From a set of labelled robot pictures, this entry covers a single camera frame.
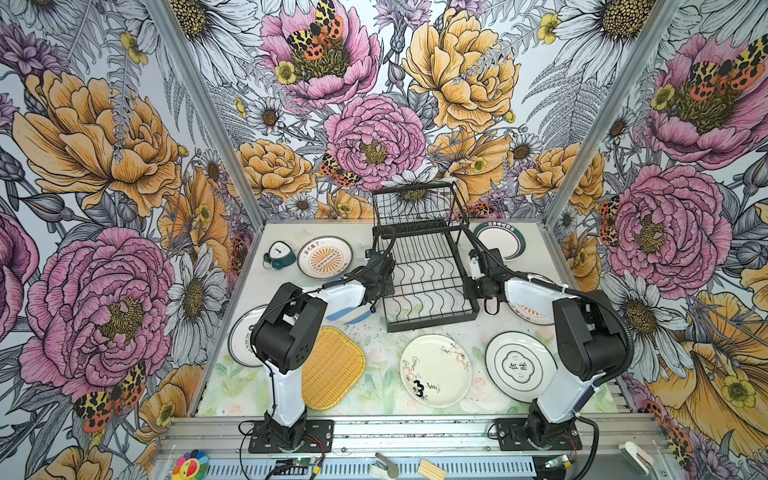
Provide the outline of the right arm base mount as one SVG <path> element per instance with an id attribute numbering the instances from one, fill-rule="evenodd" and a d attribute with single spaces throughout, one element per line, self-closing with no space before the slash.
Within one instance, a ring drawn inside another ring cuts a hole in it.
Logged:
<path id="1" fill-rule="evenodd" d="M 486 435 L 495 440 L 501 451 L 580 451 L 582 440 L 575 422 L 554 426 L 529 425 L 528 418 L 506 417 L 495 419 Z"/>

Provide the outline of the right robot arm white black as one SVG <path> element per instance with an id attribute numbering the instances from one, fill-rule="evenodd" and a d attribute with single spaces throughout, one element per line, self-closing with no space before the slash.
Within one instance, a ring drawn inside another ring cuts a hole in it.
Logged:
<path id="1" fill-rule="evenodd" d="M 469 265 L 476 297 L 516 303 L 553 321 L 560 366 L 532 401 L 527 435 L 541 446 L 570 432 L 597 387 L 629 368 L 634 344 L 626 320 L 605 292 L 583 292 L 513 271 L 497 249 L 471 249 Z"/>

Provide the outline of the black wire dish rack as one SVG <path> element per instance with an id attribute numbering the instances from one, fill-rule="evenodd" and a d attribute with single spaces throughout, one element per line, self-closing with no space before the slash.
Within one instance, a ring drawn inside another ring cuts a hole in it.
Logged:
<path id="1" fill-rule="evenodd" d="M 394 263 L 382 307 L 390 333 L 473 321 L 479 314 L 459 241 L 469 219 L 454 183 L 385 187 L 373 193 L 373 249 Z"/>

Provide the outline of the yellow woven square plate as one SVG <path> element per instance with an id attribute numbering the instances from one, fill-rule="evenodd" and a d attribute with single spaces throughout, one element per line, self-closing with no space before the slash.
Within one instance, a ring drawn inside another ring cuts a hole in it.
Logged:
<path id="1" fill-rule="evenodd" d="M 336 406 L 366 369 L 363 350 L 342 331 L 322 327 L 302 366 L 302 398 L 307 408 L 326 411 Z"/>

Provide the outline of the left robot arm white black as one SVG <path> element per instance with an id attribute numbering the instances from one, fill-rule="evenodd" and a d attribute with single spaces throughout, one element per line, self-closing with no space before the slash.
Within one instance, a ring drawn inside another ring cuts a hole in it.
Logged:
<path id="1" fill-rule="evenodd" d="M 387 294 L 395 265 L 391 254 L 373 252 L 365 265 L 339 279 L 317 287 L 287 282 L 277 289 L 250 337 L 251 349 L 270 379 L 267 422 L 289 429 L 304 421 L 302 368 L 323 321 L 329 315 L 375 305 Z"/>

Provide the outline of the white floral plate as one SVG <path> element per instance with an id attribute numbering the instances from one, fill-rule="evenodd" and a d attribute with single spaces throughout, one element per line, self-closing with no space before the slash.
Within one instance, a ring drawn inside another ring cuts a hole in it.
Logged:
<path id="1" fill-rule="evenodd" d="M 469 356 L 444 335 L 428 334 L 412 340 L 401 355 L 399 371 L 406 391 L 417 402 L 436 409 L 458 404 L 472 383 Z"/>

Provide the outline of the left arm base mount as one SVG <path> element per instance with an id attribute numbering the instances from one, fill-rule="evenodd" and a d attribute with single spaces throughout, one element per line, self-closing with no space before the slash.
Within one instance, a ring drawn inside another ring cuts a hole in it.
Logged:
<path id="1" fill-rule="evenodd" d="M 299 420 L 292 427 L 274 420 L 257 422 L 248 439 L 248 452 L 267 453 L 328 453 L 332 450 L 335 422 L 333 420 Z"/>

